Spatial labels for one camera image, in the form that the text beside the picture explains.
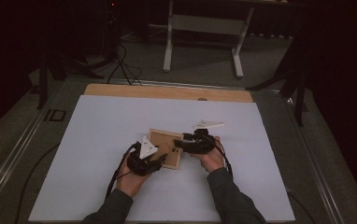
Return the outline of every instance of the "wooden board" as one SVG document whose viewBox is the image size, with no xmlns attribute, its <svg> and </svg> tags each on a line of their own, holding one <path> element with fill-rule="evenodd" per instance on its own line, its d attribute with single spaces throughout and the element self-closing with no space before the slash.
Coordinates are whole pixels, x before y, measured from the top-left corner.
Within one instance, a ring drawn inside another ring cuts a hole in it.
<svg viewBox="0 0 357 224">
<path fill-rule="evenodd" d="M 104 95 L 122 97 L 163 98 L 178 100 L 202 100 L 220 102 L 252 103 L 247 91 L 195 89 L 181 87 L 127 86 L 112 84 L 90 84 L 85 95 Z"/>
<path fill-rule="evenodd" d="M 158 151 L 152 156 L 153 159 L 159 158 L 167 153 L 166 160 L 162 167 L 177 170 L 179 168 L 179 159 L 181 156 L 181 148 L 175 147 L 174 139 L 182 140 L 182 133 L 171 133 L 157 129 L 150 129 L 149 140 L 153 145 L 158 147 Z"/>
</svg>

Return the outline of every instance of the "white object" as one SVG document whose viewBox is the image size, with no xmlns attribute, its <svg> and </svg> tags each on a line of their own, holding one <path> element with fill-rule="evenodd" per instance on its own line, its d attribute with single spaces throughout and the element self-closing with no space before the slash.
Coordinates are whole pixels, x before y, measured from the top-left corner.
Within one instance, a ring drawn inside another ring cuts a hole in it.
<svg viewBox="0 0 357 224">
<path fill-rule="evenodd" d="M 80 221 L 96 212 L 134 138 L 146 136 L 149 128 L 185 133 L 201 119 L 224 121 L 210 134 L 220 137 L 236 184 L 265 219 L 293 221 L 256 104 L 87 95 L 79 98 L 29 220 Z M 179 170 L 152 174 L 136 195 L 126 221 L 221 222 L 207 172 L 186 153 L 181 154 Z"/>
<path fill-rule="evenodd" d="M 146 136 L 143 137 L 143 141 L 141 142 L 141 149 L 140 149 L 140 159 L 147 158 L 148 156 L 154 154 L 158 151 L 158 147 L 155 147 L 152 142 L 147 139 Z"/>
<path fill-rule="evenodd" d="M 173 51 L 173 30 L 185 30 L 195 32 L 205 32 L 223 35 L 237 35 L 238 41 L 232 49 L 232 56 L 236 71 L 236 77 L 244 76 L 239 52 L 242 49 L 243 41 L 250 25 L 250 19 L 254 8 L 251 7 L 244 21 L 227 20 L 218 18 L 206 18 L 187 15 L 178 15 L 173 12 L 173 0 L 169 1 L 169 11 L 167 20 L 167 41 L 164 52 L 164 71 L 170 71 Z"/>
<path fill-rule="evenodd" d="M 196 125 L 193 125 L 193 128 L 194 129 L 208 129 L 208 128 L 219 127 L 219 126 L 222 126 L 222 125 L 224 125 L 223 122 L 201 120 Z"/>
</svg>

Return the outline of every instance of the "wooden edge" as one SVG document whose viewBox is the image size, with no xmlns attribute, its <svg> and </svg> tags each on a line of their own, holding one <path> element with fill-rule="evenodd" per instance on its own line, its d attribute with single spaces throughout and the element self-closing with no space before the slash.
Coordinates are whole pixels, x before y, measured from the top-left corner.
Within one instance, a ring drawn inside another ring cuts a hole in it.
<svg viewBox="0 0 357 224">
<path fill-rule="evenodd" d="M 93 83 L 85 95 L 120 97 L 160 98 L 177 100 L 203 100 L 221 102 L 253 103 L 248 91 L 211 90 L 182 87 L 127 86 Z"/>
</svg>

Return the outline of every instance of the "person's right hand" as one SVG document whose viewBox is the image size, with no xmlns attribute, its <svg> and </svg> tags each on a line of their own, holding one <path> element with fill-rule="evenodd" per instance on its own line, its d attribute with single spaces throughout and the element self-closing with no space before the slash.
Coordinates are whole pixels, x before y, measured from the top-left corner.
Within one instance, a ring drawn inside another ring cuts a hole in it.
<svg viewBox="0 0 357 224">
<path fill-rule="evenodd" d="M 214 137 L 216 140 L 216 145 L 220 145 L 220 138 L 218 136 Z M 201 162 L 202 167 L 206 169 L 209 173 L 224 167 L 224 160 L 222 154 L 218 149 L 213 148 L 207 154 L 191 154 L 192 157 L 196 157 Z"/>
<path fill-rule="evenodd" d="M 125 194 L 129 195 L 130 197 L 134 198 L 135 195 L 140 191 L 141 186 L 150 177 L 150 175 L 135 175 L 127 166 L 129 154 L 126 156 L 125 161 L 122 164 L 120 172 L 118 176 L 121 176 L 117 180 L 117 189 L 120 189 Z"/>
</svg>

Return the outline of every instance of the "table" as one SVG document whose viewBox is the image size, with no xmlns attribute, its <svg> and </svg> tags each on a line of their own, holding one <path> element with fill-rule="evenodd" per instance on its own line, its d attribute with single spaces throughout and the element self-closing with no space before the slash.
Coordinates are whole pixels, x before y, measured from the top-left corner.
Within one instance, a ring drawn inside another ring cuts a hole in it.
<svg viewBox="0 0 357 224">
<path fill-rule="evenodd" d="M 198 98 L 208 101 L 194 101 Z M 148 128 L 191 132 L 193 122 L 204 117 L 224 120 L 225 125 L 211 133 L 221 137 L 236 183 L 267 221 L 294 220 L 264 125 L 251 101 L 245 91 L 90 85 L 79 99 L 29 220 L 83 219 L 103 202 L 123 151 Z M 246 149 L 237 146 L 243 141 Z M 136 195 L 128 221 L 220 220 L 199 161 L 183 154 L 180 162 L 178 170 L 152 175 Z"/>
</svg>

